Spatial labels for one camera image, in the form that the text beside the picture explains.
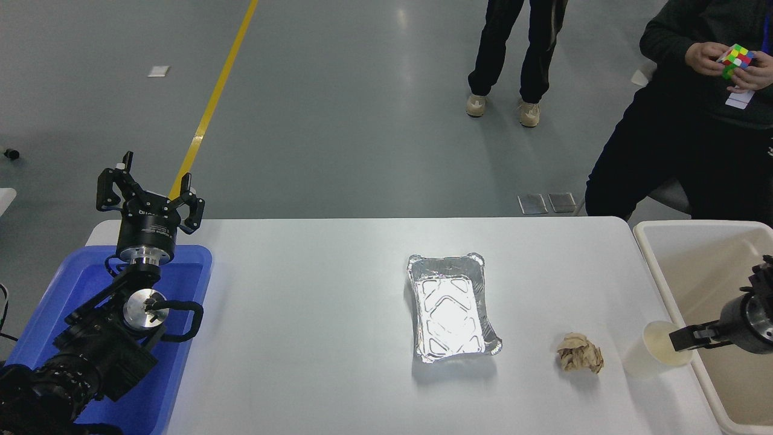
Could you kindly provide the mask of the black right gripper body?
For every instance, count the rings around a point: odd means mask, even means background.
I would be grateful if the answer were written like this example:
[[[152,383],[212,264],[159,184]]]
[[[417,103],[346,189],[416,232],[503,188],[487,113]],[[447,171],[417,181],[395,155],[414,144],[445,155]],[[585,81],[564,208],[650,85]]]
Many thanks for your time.
[[[720,313],[719,341],[730,343],[750,353],[757,353],[759,340],[746,316],[746,307],[751,300],[746,294],[729,301]]]

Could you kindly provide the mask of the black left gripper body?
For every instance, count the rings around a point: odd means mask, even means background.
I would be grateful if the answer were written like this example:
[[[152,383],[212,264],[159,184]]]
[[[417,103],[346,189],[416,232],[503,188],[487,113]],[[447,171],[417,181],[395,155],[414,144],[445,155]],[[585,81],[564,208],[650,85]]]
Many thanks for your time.
[[[157,193],[133,196],[121,209],[116,256],[127,263],[150,258],[150,263],[169,263],[176,251],[179,212],[168,198]]]

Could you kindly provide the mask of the person's right hand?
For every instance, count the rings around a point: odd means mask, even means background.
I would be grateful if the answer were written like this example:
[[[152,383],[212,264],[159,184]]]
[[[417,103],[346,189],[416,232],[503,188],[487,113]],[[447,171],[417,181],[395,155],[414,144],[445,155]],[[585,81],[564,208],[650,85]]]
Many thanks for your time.
[[[724,65],[717,59],[729,48],[720,42],[695,42],[685,52],[685,63],[700,75],[720,77]]]

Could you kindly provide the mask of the person's left hand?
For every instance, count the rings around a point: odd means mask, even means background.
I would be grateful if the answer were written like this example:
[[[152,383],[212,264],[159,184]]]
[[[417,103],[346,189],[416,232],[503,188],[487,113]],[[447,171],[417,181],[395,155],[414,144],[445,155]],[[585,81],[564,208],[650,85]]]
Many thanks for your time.
[[[772,83],[772,57],[764,51],[751,51],[754,53],[752,64],[746,69],[736,68],[731,76],[732,85],[727,86],[727,91],[732,93],[745,93],[746,91],[759,91]]]

